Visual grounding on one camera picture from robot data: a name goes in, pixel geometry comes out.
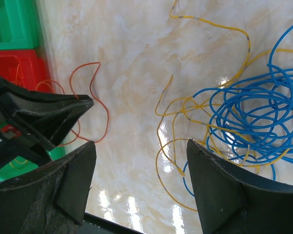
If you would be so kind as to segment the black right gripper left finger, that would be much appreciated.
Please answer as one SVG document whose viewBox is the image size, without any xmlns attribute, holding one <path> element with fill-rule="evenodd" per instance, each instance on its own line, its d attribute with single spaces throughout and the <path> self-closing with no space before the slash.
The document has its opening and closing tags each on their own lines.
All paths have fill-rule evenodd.
<svg viewBox="0 0 293 234">
<path fill-rule="evenodd" d="M 84 219 L 96 165 L 89 141 L 66 156 L 0 183 L 0 234 L 73 234 Z"/>
</svg>

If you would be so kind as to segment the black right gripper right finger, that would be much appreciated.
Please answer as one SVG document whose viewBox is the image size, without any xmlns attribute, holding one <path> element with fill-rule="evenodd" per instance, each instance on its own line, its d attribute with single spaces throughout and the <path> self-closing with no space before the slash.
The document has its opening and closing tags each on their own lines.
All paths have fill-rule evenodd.
<svg viewBox="0 0 293 234">
<path fill-rule="evenodd" d="M 276 182 L 189 140 L 187 159 L 205 234 L 293 234 L 293 186 Z"/>
</svg>

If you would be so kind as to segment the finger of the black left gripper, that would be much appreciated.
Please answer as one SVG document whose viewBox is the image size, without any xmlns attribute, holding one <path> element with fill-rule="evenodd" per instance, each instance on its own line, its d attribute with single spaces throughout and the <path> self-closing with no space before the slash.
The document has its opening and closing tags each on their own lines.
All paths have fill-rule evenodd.
<svg viewBox="0 0 293 234">
<path fill-rule="evenodd" d="M 88 95 L 30 91 L 0 77 L 0 168 L 21 156 L 38 166 L 94 102 Z"/>
</svg>

